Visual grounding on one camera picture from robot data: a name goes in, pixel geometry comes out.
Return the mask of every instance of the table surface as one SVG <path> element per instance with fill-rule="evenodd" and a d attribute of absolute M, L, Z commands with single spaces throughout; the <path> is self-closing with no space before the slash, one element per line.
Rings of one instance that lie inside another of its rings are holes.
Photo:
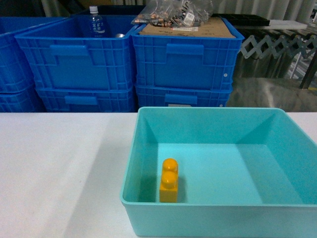
<path fill-rule="evenodd" d="M 119 199 L 136 116 L 0 114 L 0 237 L 137 237 Z M 317 113 L 289 116 L 317 142 Z"/>

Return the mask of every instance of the reflective floor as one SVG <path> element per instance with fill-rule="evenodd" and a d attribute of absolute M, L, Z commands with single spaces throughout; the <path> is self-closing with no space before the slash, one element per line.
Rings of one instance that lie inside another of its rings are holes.
<path fill-rule="evenodd" d="M 286 112 L 317 112 L 317 93 L 299 89 L 299 80 L 234 78 L 227 107 L 281 108 Z"/>

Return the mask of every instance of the cardboard box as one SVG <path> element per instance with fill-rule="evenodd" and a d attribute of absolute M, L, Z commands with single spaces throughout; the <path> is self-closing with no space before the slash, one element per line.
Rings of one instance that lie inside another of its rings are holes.
<path fill-rule="evenodd" d="M 199 27 L 168 28 L 148 24 L 140 35 L 235 38 L 219 17 L 211 17 Z"/>

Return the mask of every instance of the crate handle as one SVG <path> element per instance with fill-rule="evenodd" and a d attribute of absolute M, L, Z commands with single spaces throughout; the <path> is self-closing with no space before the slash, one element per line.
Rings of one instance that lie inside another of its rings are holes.
<path fill-rule="evenodd" d="M 89 55 L 89 52 L 86 46 L 51 45 L 50 50 L 53 56 L 88 56 Z"/>
<path fill-rule="evenodd" d="M 165 104 L 197 105 L 197 96 L 165 94 Z"/>
<path fill-rule="evenodd" d="M 98 105 L 96 97 L 65 96 L 66 104 Z"/>
<path fill-rule="evenodd" d="M 204 55 L 204 46 L 190 44 L 167 44 L 166 53 L 174 55 L 202 56 Z"/>

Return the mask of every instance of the bottle label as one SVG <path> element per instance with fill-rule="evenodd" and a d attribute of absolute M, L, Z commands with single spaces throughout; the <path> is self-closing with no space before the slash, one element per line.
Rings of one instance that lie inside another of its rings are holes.
<path fill-rule="evenodd" d="M 90 22 L 92 37 L 104 37 L 105 27 L 103 22 Z"/>

